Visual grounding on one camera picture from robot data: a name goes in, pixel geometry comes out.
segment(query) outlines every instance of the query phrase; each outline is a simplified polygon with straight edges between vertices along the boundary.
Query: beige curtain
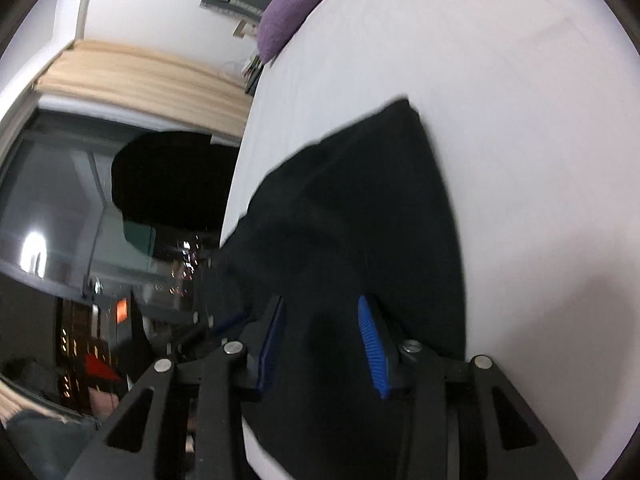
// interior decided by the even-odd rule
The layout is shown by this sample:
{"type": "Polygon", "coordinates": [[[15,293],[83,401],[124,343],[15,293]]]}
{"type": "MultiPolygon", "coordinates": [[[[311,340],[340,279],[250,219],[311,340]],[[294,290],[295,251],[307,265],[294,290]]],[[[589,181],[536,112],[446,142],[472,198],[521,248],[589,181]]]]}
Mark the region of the beige curtain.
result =
{"type": "Polygon", "coordinates": [[[36,90],[119,105],[242,137],[252,98],[242,82],[184,59],[103,41],[78,41],[36,90]]]}

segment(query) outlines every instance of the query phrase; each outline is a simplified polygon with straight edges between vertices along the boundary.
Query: bed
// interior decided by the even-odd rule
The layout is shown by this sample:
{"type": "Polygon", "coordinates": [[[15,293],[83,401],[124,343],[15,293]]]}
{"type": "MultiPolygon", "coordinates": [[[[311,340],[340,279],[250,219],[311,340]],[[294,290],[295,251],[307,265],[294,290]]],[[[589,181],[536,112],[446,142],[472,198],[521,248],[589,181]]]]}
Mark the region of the bed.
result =
{"type": "Polygon", "coordinates": [[[265,174],[404,94],[458,224],[468,356],[603,478],[640,420],[638,53],[603,0],[324,0],[264,69],[223,237],[265,174]]]}

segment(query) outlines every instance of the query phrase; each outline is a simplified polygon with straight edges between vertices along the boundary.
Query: white wall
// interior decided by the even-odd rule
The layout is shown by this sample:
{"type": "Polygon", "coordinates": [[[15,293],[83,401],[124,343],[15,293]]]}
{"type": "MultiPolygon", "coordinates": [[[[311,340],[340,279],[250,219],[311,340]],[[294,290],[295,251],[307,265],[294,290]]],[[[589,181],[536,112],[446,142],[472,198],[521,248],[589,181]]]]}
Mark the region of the white wall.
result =
{"type": "Polygon", "coordinates": [[[58,0],[38,0],[0,58],[0,91],[53,37],[58,0]]]}
{"type": "Polygon", "coordinates": [[[89,0],[84,38],[132,44],[240,75],[254,38],[235,38],[238,20],[200,0],[89,0]]]}
{"type": "Polygon", "coordinates": [[[0,160],[17,135],[6,124],[34,79],[76,37],[81,0],[39,0],[0,58],[0,160]]]}

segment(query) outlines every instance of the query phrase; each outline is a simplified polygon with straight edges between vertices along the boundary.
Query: black fabric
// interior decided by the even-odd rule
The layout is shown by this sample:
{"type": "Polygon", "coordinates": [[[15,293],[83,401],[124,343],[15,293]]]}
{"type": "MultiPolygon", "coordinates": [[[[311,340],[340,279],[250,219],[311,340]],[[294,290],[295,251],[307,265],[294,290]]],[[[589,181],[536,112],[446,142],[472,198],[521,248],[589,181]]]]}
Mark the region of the black fabric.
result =
{"type": "Polygon", "coordinates": [[[238,148],[194,132],[153,132],[127,144],[111,164],[111,195],[126,221],[217,231],[238,148]]]}
{"type": "Polygon", "coordinates": [[[243,415],[296,480],[394,477],[402,409],[372,386],[358,330],[372,292],[408,334],[463,358],[462,263],[447,195],[406,100],[285,161],[200,277],[218,324],[287,303],[272,388],[243,415]]]}

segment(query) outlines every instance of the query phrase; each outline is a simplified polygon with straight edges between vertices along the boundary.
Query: blue gripper pad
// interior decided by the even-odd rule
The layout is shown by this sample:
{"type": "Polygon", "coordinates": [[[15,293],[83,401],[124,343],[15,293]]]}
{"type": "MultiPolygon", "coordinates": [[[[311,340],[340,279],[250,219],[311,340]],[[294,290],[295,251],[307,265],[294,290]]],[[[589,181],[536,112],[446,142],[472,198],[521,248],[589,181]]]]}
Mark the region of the blue gripper pad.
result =
{"type": "Polygon", "coordinates": [[[273,313],[271,325],[267,337],[260,352],[260,362],[258,366],[258,380],[256,384],[257,390],[263,394],[273,382],[273,375],[278,360],[280,347],[284,338],[284,331],[287,324],[286,309],[282,298],[274,298],[271,301],[277,301],[277,306],[273,313]]]}
{"type": "Polygon", "coordinates": [[[367,301],[365,296],[360,296],[358,299],[358,325],[360,326],[360,335],[364,343],[367,361],[369,361],[369,370],[371,372],[373,385],[380,393],[380,397],[387,399],[391,391],[388,361],[379,329],[371,313],[369,301],[367,301]]]}

